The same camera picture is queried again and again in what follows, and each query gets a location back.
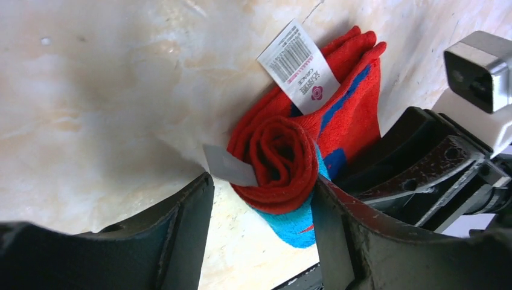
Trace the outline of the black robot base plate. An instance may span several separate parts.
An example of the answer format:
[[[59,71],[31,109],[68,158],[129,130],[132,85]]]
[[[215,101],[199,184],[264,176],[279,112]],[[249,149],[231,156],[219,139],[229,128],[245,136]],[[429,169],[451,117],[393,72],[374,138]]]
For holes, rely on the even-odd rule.
[[[317,263],[274,287],[273,290],[315,290],[323,288],[321,266]]]

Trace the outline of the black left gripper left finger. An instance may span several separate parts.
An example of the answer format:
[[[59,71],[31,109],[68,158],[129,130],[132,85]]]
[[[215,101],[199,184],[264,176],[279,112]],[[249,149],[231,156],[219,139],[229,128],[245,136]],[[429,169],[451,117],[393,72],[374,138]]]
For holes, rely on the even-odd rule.
[[[2,289],[197,289],[213,207],[203,173],[97,233],[1,224]]]

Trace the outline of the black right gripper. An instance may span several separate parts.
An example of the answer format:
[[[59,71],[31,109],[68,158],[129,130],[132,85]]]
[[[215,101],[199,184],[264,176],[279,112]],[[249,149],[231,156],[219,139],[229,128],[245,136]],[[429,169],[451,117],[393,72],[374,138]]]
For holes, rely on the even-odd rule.
[[[511,209],[511,159],[445,114],[409,107],[350,161],[336,185],[407,224],[440,233],[462,215]]]

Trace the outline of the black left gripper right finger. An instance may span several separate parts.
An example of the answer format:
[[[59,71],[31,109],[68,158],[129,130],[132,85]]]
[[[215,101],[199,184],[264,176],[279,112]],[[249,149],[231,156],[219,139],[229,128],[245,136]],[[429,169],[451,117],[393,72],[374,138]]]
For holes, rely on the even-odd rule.
[[[325,289],[510,289],[511,230],[450,237],[398,221],[320,176],[312,215]]]

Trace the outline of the red blue cloth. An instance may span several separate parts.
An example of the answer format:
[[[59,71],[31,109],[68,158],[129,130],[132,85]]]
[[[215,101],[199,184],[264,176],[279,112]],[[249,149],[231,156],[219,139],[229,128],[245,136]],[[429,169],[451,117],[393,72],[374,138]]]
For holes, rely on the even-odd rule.
[[[209,171],[292,247],[316,242],[310,203],[317,178],[335,178],[380,138],[385,49],[357,26],[319,48],[291,21],[258,57],[274,89],[242,116],[226,148],[203,146]]]

